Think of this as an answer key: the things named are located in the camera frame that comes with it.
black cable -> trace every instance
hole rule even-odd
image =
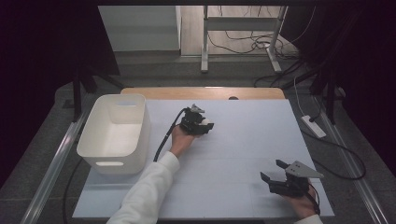
[[[287,74],[290,74],[290,73],[294,72],[295,70],[297,70],[301,65],[303,65],[303,63],[304,63],[304,62],[303,62],[302,60],[296,61],[296,62],[295,62],[294,64],[292,64],[289,68],[287,68],[286,70],[284,70],[280,75],[276,76],[276,79],[275,79],[274,81],[272,81],[272,83],[270,84],[270,87],[273,87],[274,83],[277,82],[277,81],[279,81],[283,76],[285,76],[285,75],[287,75]],[[263,79],[265,79],[265,78],[267,78],[267,77],[258,77],[258,78],[256,78],[256,80],[255,80],[254,83],[253,83],[253,87],[254,87],[254,88],[257,88],[257,83],[258,83],[260,80],[263,80]]]
[[[314,211],[315,211],[315,213],[318,214],[318,215],[320,215],[320,208],[319,208],[320,200],[318,199],[318,202],[317,202],[317,200],[315,200],[314,197],[312,197],[312,195],[309,193],[309,189],[308,189],[308,190],[303,190],[303,189],[301,189],[301,187],[300,187],[298,184],[296,184],[296,183],[294,183],[294,182],[291,182],[291,184],[292,184],[295,188],[297,188],[300,192],[302,192],[302,193],[305,195],[305,197],[306,197],[309,201],[311,201],[311,203],[314,205]],[[311,186],[312,189],[315,191],[315,193],[318,195],[318,192],[317,192],[317,190],[314,188],[314,186],[312,186],[311,184],[309,184],[309,186]]]
[[[301,60],[301,59],[298,60],[298,61],[296,61],[296,62],[295,62],[294,64],[292,64],[288,69],[286,69],[285,71],[283,71],[283,72],[279,75],[279,77],[277,77],[277,78],[271,83],[270,87],[273,87],[274,84],[275,84],[277,81],[279,81],[282,77],[284,77],[285,75],[295,72],[295,71],[296,71],[298,68],[300,68],[301,65],[303,65],[303,64],[304,64],[304,61]]]
[[[209,35],[209,34],[207,34],[207,37],[209,37],[209,41],[210,41],[210,43],[212,43],[213,46],[215,46],[215,47],[217,47],[217,48],[221,48],[221,49],[227,49],[227,50],[229,50],[229,51],[231,51],[231,52],[234,52],[234,53],[237,53],[237,54],[246,54],[246,53],[250,53],[251,51],[255,50],[255,49],[251,49],[251,50],[245,51],[245,52],[238,52],[238,51],[235,51],[235,50],[233,50],[233,49],[228,49],[228,48],[225,48],[225,47],[223,47],[223,46],[215,45],[215,44],[213,43],[212,39],[210,38],[210,35]]]
[[[310,122],[314,122],[315,119],[317,119],[317,118],[320,116],[321,108],[322,108],[322,106],[323,106],[323,99],[324,99],[324,97],[323,97],[323,92],[322,92],[322,94],[321,94],[321,98],[322,98],[322,99],[321,99],[321,102],[320,102],[320,105],[319,105],[319,112],[318,112],[314,117],[312,117],[312,118],[309,119]]]
[[[69,187],[70,187],[70,183],[72,182],[73,176],[76,173],[77,168],[79,167],[79,165],[82,162],[82,158],[79,159],[77,165],[75,166],[72,174],[69,177],[69,180],[67,181],[67,185],[66,185],[66,189],[64,190],[64,197],[62,199],[63,203],[62,203],[62,215],[64,217],[64,224],[67,224],[67,214],[66,214],[66,198],[67,198],[67,191],[69,191]]]
[[[315,187],[312,185],[312,184],[309,184],[309,186],[311,186],[311,188],[315,191],[315,193],[316,193],[316,195],[317,195],[317,197],[318,197],[318,203],[317,203],[317,205],[318,205],[318,211],[316,211],[317,212],[317,214],[318,215],[320,215],[320,198],[319,198],[319,194],[318,194],[318,191],[317,191],[317,189],[315,189]]]
[[[220,16],[222,16],[222,8],[221,8],[221,6],[218,6],[218,12],[220,13]]]
[[[265,44],[269,45],[270,42],[268,42],[268,41],[254,41],[251,44],[251,48],[252,49],[267,49],[268,47],[266,47]]]
[[[247,12],[244,14],[244,17],[246,17],[246,15],[248,14],[248,12],[249,12],[249,10],[250,10],[250,12],[251,12],[251,6],[247,6]]]
[[[228,35],[227,31],[225,33],[227,34],[227,37],[231,40],[244,40],[244,39],[251,39],[251,38],[258,38],[258,37],[259,38],[272,37],[272,35],[252,35],[252,34],[250,34],[250,36],[246,36],[246,37],[231,37]]]
[[[260,6],[260,8],[259,8],[259,13],[257,13],[257,17],[259,17],[260,16],[260,12],[262,11],[262,6]]]
[[[270,18],[271,18],[272,15],[271,15],[271,12],[270,12],[270,8],[269,8],[269,7],[267,7],[267,12],[268,12],[268,15],[270,15]]]
[[[350,149],[347,148],[347,147],[343,147],[343,146],[341,146],[341,145],[335,144],[335,143],[333,143],[333,142],[329,142],[329,141],[326,141],[326,140],[323,140],[323,139],[320,139],[320,138],[316,138],[314,135],[309,134],[309,133],[307,133],[307,132],[305,132],[305,131],[303,131],[303,130],[301,130],[301,132],[302,132],[303,134],[305,134],[305,135],[311,137],[311,138],[314,138],[314,139],[318,140],[319,142],[322,142],[322,143],[325,143],[325,144],[328,144],[328,145],[331,145],[331,146],[334,146],[334,147],[340,147],[341,149],[343,149],[343,150],[349,152],[351,155],[355,156],[355,158],[358,159],[359,163],[361,164],[361,169],[362,169],[362,171],[361,171],[361,175],[359,175],[359,176],[357,176],[357,177],[349,177],[349,176],[339,175],[339,174],[337,174],[336,172],[334,172],[334,171],[332,171],[331,169],[329,169],[327,166],[323,165],[321,162],[312,159],[312,161],[313,161],[314,163],[316,163],[317,165],[321,166],[323,169],[325,169],[326,171],[328,171],[328,172],[331,173],[332,175],[335,175],[335,176],[337,176],[337,177],[339,177],[339,178],[341,178],[341,179],[345,179],[345,180],[360,180],[360,179],[363,179],[363,178],[366,176],[366,173],[367,173],[367,171],[366,171],[366,166],[364,165],[364,162],[363,162],[363,160],[361,159],[361,157],[359,157],[359,155],[358,155],[356,152],[350,150]]]
[[[165,137],[163,138],[163,141],[161,142],[160,146],[158,147],[157,152],[155,153],[155,157],[154,157],[154,160],[153,160],[153,161],[157,161],[157,160],[158,160],[158,157],[160,156],[161,150],[163,149],[163,145],[165,145],[166,140],[168,140],[169,135],[171,135],[173,129],[175,128],[176,122],[177,122],[178,118],[179,118],[180,115],[181,115],[184,111],[186,111],[187,109],[188,109],[188,108],[183,108],[182,110],[180,110],[180,112],[179,112],[178,115],[176,116],[175,121],[172,123],[171,127],[169,128],[168,132],[166,133]]]
[[[277,57],[277,58],[281,58],[281,59],[283,59],[283,60],[299,60],[299,59],[301,59],[302,58],[302,56],[300,55],[300,54],[284,54],[283,53],[283,47],[285,46],[284,44],[283,44],[283,42],[281,41],[281,40],[279,40],[280,42],[281,42],[281,46],[280,46],[280,51],[278,51],[277,49],[278,48],[274,48],[274,51],[275,51],[275,56]]]

power strip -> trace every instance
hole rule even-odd
[[[317,125],[316,122],[309,121],[311,119],[309,115],[305,115],[301,117],[301,119],[303,120],[304,124],[312,131],[312,133],[315,134],[316,137],[321,138],[326,136],[326,133],[323,132],[323,130],[321,130],[321,128]]]

table leg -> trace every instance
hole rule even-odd
[[[204,42],[201,52],[201,72],[207,73],[208,71],[208,47],[207,47],[207,6],[204,6]]]
[[[266,48],[268,57],[270,58],[271,65],[274,67],[275,73],[282,72],[282,69],[280,68],[279,62],[277,61],[275,55],[275,45],[276,45],[277,37],[279,36],[280,28],[282,27],[283,19],[285,18],[285,13],[286,13],[286,7],[281,7],[279,11],[279,15],[277,16],[273,38],[271,40],[271,43],[268,45],[268,48]]]

wall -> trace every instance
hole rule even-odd
[[[180,7],[99,7],[113,51],[179,50]]]

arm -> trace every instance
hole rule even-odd
[[[308,193],[315,199],[315,191],[309,186]],[[307,197],[291,198],[288,196],[282,196],[285,198],[293,207],[298,218],[300,219],[295,224],[322,224],[320,217],[315,213],[314,205]]]
[[[172,147],[158,162],[153,162],[140,176],[122,201],[121,208],[107,223],[156,223],[158,213],[179,169],[178,157],[190,147],[194,136],[176,126]]]

